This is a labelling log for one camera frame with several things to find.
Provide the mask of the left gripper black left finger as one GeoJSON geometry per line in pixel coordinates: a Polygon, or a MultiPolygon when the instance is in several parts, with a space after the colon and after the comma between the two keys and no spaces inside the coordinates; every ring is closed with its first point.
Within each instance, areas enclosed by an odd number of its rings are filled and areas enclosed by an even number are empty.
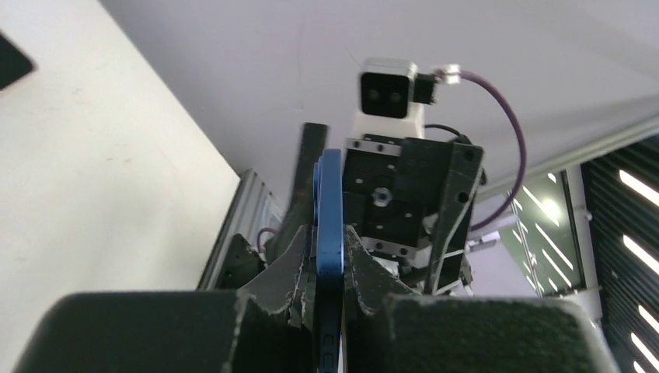
{"type": "Polygon", "coordinates": [[[38,323],[17,372],[310,372],[291,317],[315,232],[236,290],[77,293],[38,323]]]}

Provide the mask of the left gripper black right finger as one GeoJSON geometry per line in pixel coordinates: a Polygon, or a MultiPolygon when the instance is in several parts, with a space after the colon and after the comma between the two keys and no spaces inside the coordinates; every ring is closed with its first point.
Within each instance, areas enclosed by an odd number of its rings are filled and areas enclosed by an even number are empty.
{"type": "Polygon", "coordinates": [[[345,229],[349,372],[617,372],[601,332],[555,298],[421,295],[345,229]]]}

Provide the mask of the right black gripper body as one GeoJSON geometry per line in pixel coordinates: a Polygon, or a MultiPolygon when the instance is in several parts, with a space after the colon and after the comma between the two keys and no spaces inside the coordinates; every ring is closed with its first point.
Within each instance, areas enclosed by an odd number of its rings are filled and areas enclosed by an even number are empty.
{"type": "Polygon", "coordinates": [[[345,224],[367,250],[414,260],[429,245],[423,220],[438,210],[453,144],[366,135],[345,150],[345,224]]]}

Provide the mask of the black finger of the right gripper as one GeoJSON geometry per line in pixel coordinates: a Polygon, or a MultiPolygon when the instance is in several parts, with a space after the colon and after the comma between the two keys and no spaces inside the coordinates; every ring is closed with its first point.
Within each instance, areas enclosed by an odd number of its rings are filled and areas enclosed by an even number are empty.
{"type": "Polygon", "coordinates": [[[302,225],[312,221],[314,165],[326,148],[328,132],[325,124],[302,125],[288,210],[278,232],[267,242],[268,263],[273,263],[286,251],[302,225]]]}
{"type": "Polygon", "coordinates": [[[438,218],[432,231],[432,245],[423,293],[433,295],[438,289],[445,254],[455,231],[468,210],[482,173],[483,149],[475,145],[451,144],[451,153],[443,167],[438,218]]]}

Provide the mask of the black phone with pink edge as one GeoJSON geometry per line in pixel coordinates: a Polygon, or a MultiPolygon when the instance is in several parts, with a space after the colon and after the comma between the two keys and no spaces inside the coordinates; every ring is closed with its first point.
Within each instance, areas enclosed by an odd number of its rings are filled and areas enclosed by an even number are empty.
{"type": "Polygon", "coordinates": [[[1,32],[1,90],[17,83],[35,69],[33,60],[1,32]]]}

